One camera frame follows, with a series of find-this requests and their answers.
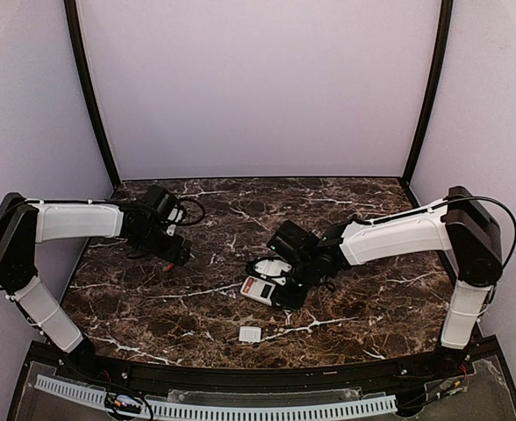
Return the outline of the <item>white battery cover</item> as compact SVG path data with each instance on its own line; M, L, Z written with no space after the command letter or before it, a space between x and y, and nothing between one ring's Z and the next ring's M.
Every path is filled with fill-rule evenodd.
M262 340L262 329L257 326L241 326L239 341L243 343L259 343Z

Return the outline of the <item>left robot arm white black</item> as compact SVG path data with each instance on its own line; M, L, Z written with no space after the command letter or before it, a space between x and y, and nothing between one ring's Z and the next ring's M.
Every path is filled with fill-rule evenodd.
M153 185L134 201L41 200L7 194L0 204L0 291L62 352L85 358L95 347L39 277L35 250L59 239L123 239L134 250L175 266L191 243L176 233L186 215L181 199Z

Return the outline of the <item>white remote control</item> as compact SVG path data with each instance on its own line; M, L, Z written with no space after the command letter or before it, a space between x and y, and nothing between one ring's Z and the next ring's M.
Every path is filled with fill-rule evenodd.
M250 278L255 279L255 284L253 285L253 288L251 288L249 291L245 291L246 282ZM260 278L248 276L241 286L240 293L246 298L249 298L258 303L262 303L271 307L271 296L275 290L275 287L276 284L273 282L267 282Z

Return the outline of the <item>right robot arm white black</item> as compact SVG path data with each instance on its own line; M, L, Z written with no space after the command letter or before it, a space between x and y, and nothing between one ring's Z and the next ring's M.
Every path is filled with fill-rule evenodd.
M343 270L396 255L450 251L457 275L440 343L461 350L468 345L486 298L512 258L511 253L502 252L500 226L484 208L486 200L455 186L426 206L382 218L352 218L330 226L321 236L285 221L268 243L290 264L281 273L286 283L274 289L272 303L298 310L310 288Z

